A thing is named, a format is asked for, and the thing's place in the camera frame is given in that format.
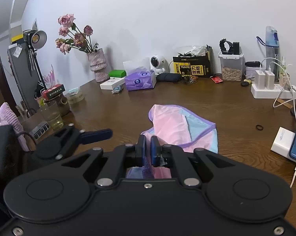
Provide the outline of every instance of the yellow liquid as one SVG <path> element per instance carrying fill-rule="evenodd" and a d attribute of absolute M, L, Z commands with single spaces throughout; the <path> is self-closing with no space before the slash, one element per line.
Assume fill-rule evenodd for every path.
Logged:
<path fill-rule="evenodd" d="M 52 120 L 48 120 L 48 124 L 53 130 L 58 130 L 64 126 L 64 122 L 62 121 L 62 117 L 60 115 Z"/>

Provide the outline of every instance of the purple tissue pack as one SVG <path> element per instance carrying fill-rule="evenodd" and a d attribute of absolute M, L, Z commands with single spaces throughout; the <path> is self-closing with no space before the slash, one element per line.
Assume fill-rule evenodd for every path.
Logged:
<path fill-rule="evenodd" d="M 125 77 L 125 85 L 128 91 L 153 89 L 156 82 L 154 71 L 134 72 Z"/>

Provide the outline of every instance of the water bottle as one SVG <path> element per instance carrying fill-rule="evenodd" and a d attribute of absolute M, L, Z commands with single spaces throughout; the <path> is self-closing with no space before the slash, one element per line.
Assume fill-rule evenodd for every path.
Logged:
<path fill-rule="evenodd" d="M 267 26 L 266 27 L 266 57 L 273 57 L 276 59 L 279 59 L 279 40 L 278 40 L 278 33 L 277 30 L 274 27 Z M 270 62 L 276 62 L 278 63 L 277 60 L 274 59 L 267 59 L 266 60 L 266 70 L 268 70 L 269 66 L 272 70 L 272 72 L 275 75 L 275 82 L 279 81 L 279 67 Z"/>

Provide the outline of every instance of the black ring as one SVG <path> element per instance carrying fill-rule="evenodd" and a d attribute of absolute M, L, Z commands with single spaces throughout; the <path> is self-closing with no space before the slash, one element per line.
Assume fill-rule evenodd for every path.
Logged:
<path fill-rule="evenodd" d="M 255 126 L 255 128 L 256 128 L 257 130 L 263 130 L 263 129 L 264 129 L 264 127 L 263 127 L 262 125 L 259 125 L 259 124 L 257 124 L 257 125 Z"/>

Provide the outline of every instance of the yellow and black box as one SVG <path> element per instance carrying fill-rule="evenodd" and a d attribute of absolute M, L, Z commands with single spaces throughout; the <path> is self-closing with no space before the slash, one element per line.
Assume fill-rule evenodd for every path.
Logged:
<path fill-rule="evenodd" d="M 212 48 L 207 45 L 205 56 L 174 56 L 173 63 L 177 74 L 209 78 L 213 75 Z"/>

